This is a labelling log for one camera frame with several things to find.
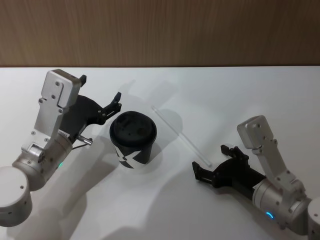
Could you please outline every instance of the black cup lid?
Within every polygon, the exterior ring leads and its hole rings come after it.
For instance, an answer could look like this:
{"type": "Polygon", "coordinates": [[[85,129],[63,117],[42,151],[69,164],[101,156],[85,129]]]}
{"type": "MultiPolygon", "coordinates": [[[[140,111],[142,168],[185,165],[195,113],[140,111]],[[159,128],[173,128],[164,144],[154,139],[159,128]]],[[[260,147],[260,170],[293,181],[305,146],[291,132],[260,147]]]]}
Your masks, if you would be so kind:
{"type": "Polygon", "coordinates": [[[157,128],[154,121],[136,111],[122,113],[110,126],[112,141],[129,148],[153,144],[156,136],[157,128]]]}

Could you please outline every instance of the black and white cup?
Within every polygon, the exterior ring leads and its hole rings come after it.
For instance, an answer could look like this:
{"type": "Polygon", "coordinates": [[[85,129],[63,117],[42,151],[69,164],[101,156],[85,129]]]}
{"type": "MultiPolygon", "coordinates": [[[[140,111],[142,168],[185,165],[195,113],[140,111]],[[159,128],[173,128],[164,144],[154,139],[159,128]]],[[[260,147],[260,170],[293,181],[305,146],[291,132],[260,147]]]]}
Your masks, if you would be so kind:
{"type": "Polygon", "coordinates": [[[136,111],[122,113],[110,126],[110,138],[119,161],[130,169],[141,169],[148,163],[156,137],[154,121],[136,111]]]}

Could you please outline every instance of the white tabletop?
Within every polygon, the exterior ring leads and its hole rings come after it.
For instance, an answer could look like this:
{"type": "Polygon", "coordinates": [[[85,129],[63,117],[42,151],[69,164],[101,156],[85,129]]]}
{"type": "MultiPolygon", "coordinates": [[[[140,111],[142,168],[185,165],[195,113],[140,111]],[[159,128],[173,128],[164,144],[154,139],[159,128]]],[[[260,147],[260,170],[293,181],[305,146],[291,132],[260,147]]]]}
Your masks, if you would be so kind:
{"type": "MultiPolygon", "coordinates": [[[[37,117],[46,72],[0,68],[0,167],[20,154],[37,117]]],[[[239,146],[237,125],[265,115],[288,169],[309,197],[320,196],[320,67],[62,68],[87,75],[80,94],[107,105],[122,92],[122,112],[151,117],[158,136],[142,170],[119,165],[109,125],[90,126],[91,147],[73,150],[49,182],[33,192],[21,225],[0,227],[2,240],[301,240],[282,231],[235,191],[195,180],[192,161],[205,165],[152,110],[184,133],[212,162],[221,144],[239,146]]]]}

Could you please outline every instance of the wood grain panel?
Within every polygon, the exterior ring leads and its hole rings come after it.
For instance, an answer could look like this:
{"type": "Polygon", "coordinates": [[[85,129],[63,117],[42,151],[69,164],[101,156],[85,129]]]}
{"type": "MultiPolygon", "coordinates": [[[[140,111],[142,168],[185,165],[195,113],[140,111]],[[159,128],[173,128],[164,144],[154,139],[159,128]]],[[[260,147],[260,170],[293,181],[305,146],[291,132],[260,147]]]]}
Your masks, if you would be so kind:
{"type": "Polygon", "coordinates": [[[320,64],[318,0],[0,0],[1,66],[320,64]]]}

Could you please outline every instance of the robotic arm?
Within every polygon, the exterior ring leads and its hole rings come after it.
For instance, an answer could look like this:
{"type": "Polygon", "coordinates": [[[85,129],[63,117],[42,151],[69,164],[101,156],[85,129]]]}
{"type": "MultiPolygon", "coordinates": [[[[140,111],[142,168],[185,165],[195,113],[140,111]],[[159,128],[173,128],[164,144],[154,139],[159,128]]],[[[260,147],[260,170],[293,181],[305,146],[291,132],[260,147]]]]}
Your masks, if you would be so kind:
{"type": "Polygon", "coordinates": [[[81,136],[84,129],[105,124],[121,110],[120,92],[104,108],[78,95],[86,80],[85,75],[77,78],[60,69],[47,73],[34,129],[12,166],[0,167],[0,226],[25,221],[32,211],[30,192],[46,184],[76,140],[92,144],[92,139],[81,136]]]}
{"type": "Polygon", "coordinates": [[[249,157],[238,147],[229,149],[222,145],[222,153],[231,159],[213,172],[193,162],[195,178],[214,188],[232,187],[249,198],[280,228],[319,240],[320,198],[308,198],[303,183],[287,169],[266,118],[262,115],[252,117],[239,124],[237,131],[244,146],[257,155],[265,176],[250,168],[249,157]]]}

